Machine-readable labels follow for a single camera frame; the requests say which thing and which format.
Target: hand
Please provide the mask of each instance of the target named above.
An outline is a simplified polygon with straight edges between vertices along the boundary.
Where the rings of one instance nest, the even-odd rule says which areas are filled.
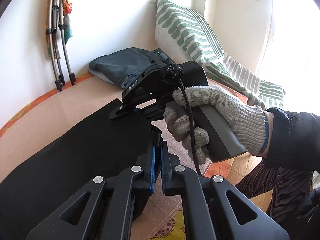
[[[252,155],[265,157],[263,155],[264,149],[268,148],[266,147],[268,141],[266,115],[269,115],[269,112],[264,112],[260,106],[244,104],[219,86],[186,88],[186,95],[191,107],[207,104],[215,106],[248,152]],[[180,89],[175,90],[172,96],[179,105],[186,106]],[[177,141],[182,141],[182,146],[188,150],[189,156],[192,157],[189,117],[187,115],[178,116],[175,109],[167,107],[164,111],[164,118],[169,132]],[[199,164],[203,164],[207,158],[202,146],[208,144],[209,139],[205,130],[195,128],[196,155]]]
[[[308,219],[312,217],[320,202],[320,187],[313,189],[308,196],[297,206],[292,217],[297,219]]]

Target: gray fabric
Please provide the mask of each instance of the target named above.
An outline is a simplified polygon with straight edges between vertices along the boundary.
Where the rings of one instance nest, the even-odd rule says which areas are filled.
[[[102,79],[103,81],[108,82],[108,83],[114,85],[114,83],[111,82],[111,80],[108,79],[104,74],[102,74],[102,72],[101,72],[100,70],[88,69],[88,71],[89,71],[90,74],[96,76],[97,78],[100,78],[100,79]]]
[[[123,49],[94,59],[89,69],[100,71],[116,86],[126,88],[150,65],[148,52],[138,48]]]

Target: person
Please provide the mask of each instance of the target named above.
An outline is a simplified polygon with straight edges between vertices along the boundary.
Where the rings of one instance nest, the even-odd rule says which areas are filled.
[[[260,106],[244,104],[219,86],[190,87],[185,91],[191,107],[215,106],[248,152],[262,157],[235,187],[247,198],[273,189],[266,213],[288,232],[290,239],[301,237],[320,198],[320,188],[311,192],[313,171],[320,170],[320,117],[276,107],[263,111]],[[180,89],[173,92],[173,98],[186,106]],[[189,117],[178,116],[167,107],[164,118],[168,130],[192,158]],[[199,164],[208,157],[202,146],[209,140],[205,130],[195,128]]]

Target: sleeve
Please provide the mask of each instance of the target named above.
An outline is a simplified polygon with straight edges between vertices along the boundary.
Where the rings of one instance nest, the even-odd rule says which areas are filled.
[[[320,117],[272,107],[273,131],[267,158],[268,169],[282,167],[305,171],[320,170]]]

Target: tripod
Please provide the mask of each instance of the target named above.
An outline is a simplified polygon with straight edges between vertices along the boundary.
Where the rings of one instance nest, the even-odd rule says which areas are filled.
[[[55,76],[55,85],[58,91],[62,91],[62,86],[65,85],[65,80],[62,73],[58,42],[57,42],[58,27],[61,32],[63,53],[66,60],[70,82],[72,85],[74,85],[76,82],[75,74],[71,71],[70,62],[69,62],[68,53],[67,53],[67,47],[66,47],[65,38],[64,38],[64,30],[66,29],[66,25],[63,23],[62,0],[49,0],[47,27],[48,28],[46,30],[46,35],[48,38],[49,54],[51,58],[53,73]]]

